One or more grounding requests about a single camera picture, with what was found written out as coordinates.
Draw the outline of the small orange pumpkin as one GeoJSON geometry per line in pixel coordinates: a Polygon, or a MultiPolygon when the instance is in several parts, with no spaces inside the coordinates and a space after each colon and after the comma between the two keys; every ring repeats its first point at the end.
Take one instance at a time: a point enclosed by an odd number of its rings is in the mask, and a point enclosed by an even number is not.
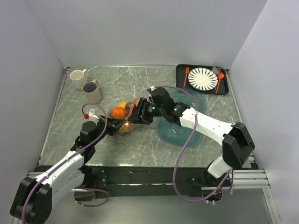
{"type": "Polygon", "coordinates": [[[125,108],[115,107],[111,110],[111,116],[115,119],[124,119],[127,116],[127,111],[125,108]]]}

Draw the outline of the clear zip top bag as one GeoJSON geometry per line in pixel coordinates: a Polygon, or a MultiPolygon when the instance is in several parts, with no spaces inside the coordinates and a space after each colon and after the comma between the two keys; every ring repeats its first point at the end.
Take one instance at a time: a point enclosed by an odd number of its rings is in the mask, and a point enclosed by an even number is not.
{"type": "Polygon", "coordinates": [[[108,111],[108,117],[111,119],[124,119],[126,122],[116,132],[115,136],[130,133],[134,129],[134,124],[128,121],[129,116],[133,113],[136,108],[139,98],[133,101],[122,101],[117,106],[110,108],[108,111]]]}

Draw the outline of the yellow corn cob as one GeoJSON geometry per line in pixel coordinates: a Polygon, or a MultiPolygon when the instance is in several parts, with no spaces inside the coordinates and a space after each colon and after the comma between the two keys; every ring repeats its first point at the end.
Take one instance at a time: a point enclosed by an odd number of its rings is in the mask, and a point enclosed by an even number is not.
{"type": "Polygon", "coordinates": [[[118,107],[126,108],[126,104],[127,104],[127,102],[122,102],[118,105],[118,107]]]}

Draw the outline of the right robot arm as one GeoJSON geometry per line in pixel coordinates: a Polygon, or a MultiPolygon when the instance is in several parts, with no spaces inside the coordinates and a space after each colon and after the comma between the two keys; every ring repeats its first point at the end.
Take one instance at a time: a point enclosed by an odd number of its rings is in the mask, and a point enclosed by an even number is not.
{"type": "Polygon", "coordinates": [[[240,169],[255,149],[248,129],[242,122],[230,124],[200,113],[194,106],[176,103],[164,87],[148,89],[150,96],[133,104],[128,120],[133,124],[150,124],[154,117],[199,132],[222,146],[222,155],[207,168],[205,182],[215,186],[231,169],[240,169]]]}

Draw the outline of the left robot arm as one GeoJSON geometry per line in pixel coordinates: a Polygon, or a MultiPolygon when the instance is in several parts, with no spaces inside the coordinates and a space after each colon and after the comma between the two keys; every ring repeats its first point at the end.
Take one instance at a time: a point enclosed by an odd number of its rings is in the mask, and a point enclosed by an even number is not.
{"type": "Polygon", "coordinates": [[[43,224],[53,206],[73,188],[88,187],[93,182],[86,163],[95,153],[95,145],[106,135],[116,135],[125,119],[98,117],[89,119],[74,145],[58,163],[35,178],[24,178],[16,192],[10,215],[24,224],[43,224]]]}

